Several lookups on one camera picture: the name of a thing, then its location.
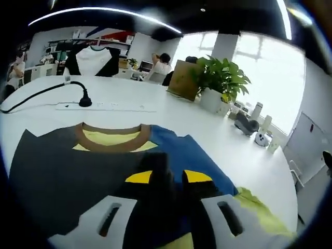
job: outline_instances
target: green plant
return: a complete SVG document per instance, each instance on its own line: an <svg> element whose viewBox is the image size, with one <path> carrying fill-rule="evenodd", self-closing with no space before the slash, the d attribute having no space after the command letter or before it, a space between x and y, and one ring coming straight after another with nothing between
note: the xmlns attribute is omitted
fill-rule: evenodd
<svg viewBox="0 0 332 249"><path fill-rule="evenodd" d="M193 81L198 85L198 94L207 87L222 94L222 100L226 103L235 101L238 93L249 93L246 84L251 83L249 78L234 63L226 58L221 62L217 58L199 58L197 64L202 67L201 71L191 70Z"/></svg>
<svg viewBox="0 0 332 249"><path fill-rule="evenodd" d="M130 59L128 59L128 62L129 62L129 65L131 65L131 66L138 65L137 60L134 59L134 58L130 58Z"/></svg>

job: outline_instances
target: window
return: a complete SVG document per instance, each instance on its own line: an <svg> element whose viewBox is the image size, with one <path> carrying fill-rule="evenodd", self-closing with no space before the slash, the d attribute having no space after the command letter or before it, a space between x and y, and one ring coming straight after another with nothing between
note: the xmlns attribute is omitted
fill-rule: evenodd
<svg viewBox="0 0 332 249"><path fill-rule="evenodd" d="M233 61L243 69L252 84L249 94L237 100L255 106L263 104L261 116L288 135L294 125L305 83L304 53L280 40L253 33L241 33Z"/></svg>
<svg viewBox="0 0 332 249"><path fill-rule="evenodd" d="M207 58L207 54L211 55L217 35L217 31L184 35L178 44L172 60L172 69L175 68L178 60L184 61L188 56Z"/></svg>

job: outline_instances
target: ceiling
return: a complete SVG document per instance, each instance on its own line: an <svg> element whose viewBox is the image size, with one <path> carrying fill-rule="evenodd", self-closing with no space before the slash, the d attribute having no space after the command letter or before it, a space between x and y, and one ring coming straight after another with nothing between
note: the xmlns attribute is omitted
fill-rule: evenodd
<svg viewBox="0 0 332 249"><path fill-rule="evenodd" d="M137 31L164 41L181 35L164 27L131 16L105 11L76 11L41 20L27 29L31 21L58 10L75 7L113 7L155 17L182 31L182 34L219 30L220 33L239 34L239 31L263 33L285 39L282 16L276 0L57 0L50 10L52 0L35 0L25 3L20 39L32 37L35 32L65 26L101 26ZM309 28L290 16L292 44L306 51L306 56L324 70L326 63Z"/></svg>

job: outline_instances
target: brown collar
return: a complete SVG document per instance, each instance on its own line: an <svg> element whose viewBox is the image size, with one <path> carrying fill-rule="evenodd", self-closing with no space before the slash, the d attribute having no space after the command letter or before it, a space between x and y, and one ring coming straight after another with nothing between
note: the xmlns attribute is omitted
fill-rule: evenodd
<svg viewBox="0 0 332 249"><path fill-rule="evenodd" d="M132 134L140 132L137 137L122 144L116 145L101 145L89 140L83 130L86 131L96 131L104 134ZM142 147L150 138L151 129L149 125L141 124L137 127L129 129L119 129L119 130L109 130L89 126L85 123L80 123L75 126L75 133L78 139L78 144L83 146L85 149L94 152L130 152Z"/></svg>

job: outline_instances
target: potted plant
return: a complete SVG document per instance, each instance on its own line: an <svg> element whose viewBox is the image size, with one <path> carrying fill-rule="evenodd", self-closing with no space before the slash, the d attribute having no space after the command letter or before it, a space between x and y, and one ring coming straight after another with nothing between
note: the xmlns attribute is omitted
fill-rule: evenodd
<svg viewBox="0 0 332 249"><path fill-rule="evenodd" d="M236 100L238 93L249 93L245 85L251 82L234 62L226 58L222 62L211 56L209 58L198 59L197 64L203 70L200 73L191 71L191 76L198 85L198 94L201 94L200 105L212 113L225 116L230 102Z"/></svg>
<svg viewBox="0 0 332 249"><path fill-rule="evenodd" d="M130 59L128 59L128 62L129 62L129 65L130 65L132 68L138 66L138 62L137 62L137 60L134 59L134 58L130 58Z"/></svg>

